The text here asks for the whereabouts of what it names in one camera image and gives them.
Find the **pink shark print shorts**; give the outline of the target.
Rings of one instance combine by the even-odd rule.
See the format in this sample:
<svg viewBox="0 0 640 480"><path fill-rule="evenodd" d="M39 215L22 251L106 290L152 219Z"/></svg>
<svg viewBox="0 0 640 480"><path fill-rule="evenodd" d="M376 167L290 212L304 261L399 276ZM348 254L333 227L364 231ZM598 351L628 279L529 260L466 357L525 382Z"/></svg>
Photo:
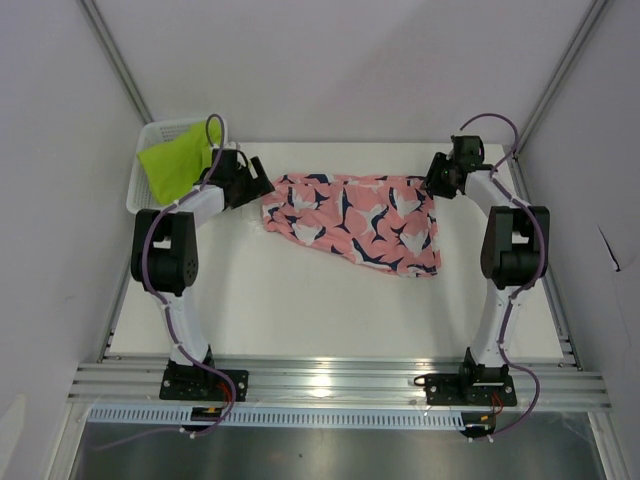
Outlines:
<svg viewBox="0 0 640 480"><path fill-rule="evenodd" d="M262 198L263 225L289 241L408 278L441 268L433 197L409 175L285 174Z"/></svg>

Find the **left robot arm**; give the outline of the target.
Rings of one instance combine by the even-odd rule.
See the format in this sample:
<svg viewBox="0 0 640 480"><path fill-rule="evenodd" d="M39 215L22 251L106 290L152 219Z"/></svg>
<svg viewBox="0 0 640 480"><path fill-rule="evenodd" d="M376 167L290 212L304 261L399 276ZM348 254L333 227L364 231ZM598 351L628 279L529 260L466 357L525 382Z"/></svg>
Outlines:
<svg viewBox="0 0 640 480"><path fill-rule="evenodd" d="M182 388L197 400L216 390L217 376L205 368L210 352L202 332L192 286L199 271L197 229L226 210L274 191L257 156L238 149L214 149L212 166L181 198L161 209L135 214L131 275L153 296L170 340L170 361L190 367Z"/></svg>

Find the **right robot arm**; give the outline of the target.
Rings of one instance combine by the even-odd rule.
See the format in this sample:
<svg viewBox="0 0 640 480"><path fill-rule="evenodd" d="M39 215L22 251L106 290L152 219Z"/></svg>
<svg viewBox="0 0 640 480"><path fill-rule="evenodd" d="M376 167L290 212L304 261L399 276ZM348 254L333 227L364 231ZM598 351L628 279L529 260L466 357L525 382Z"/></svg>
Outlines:
<svg viewBox="0 0 640 480"><path fill-rule="evenodd" d="M459 357L468 403L503 382L546 268L549 212L500 181L476 136L253 144L265 195L234 217L230 349Z"/></svg>

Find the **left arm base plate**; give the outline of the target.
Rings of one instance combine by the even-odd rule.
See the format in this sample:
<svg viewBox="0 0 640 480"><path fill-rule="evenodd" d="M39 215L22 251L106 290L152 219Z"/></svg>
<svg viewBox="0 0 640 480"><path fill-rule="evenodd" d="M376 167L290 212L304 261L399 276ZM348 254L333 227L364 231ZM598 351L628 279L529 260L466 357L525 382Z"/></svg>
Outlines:
<svg viewBox="0 0 640 480"><path fill-rule="evenodd" d="M178 364L170 360L160 385L161 400L229 402L230 383L197 366Z"/></svg>

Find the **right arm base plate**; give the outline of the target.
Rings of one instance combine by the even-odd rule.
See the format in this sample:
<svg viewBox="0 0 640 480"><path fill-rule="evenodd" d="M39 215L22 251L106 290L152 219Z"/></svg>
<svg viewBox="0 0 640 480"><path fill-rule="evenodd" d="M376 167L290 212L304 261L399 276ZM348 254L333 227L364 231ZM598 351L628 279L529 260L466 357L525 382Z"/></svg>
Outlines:
<svg viewBox="0 0 640 480"><path fill-rule="evenodd" d="M480 368L462 366L457 373L431 373L413 379L422 387L432 406L490 407L517 405L514 382L509 368Z"/></svg>

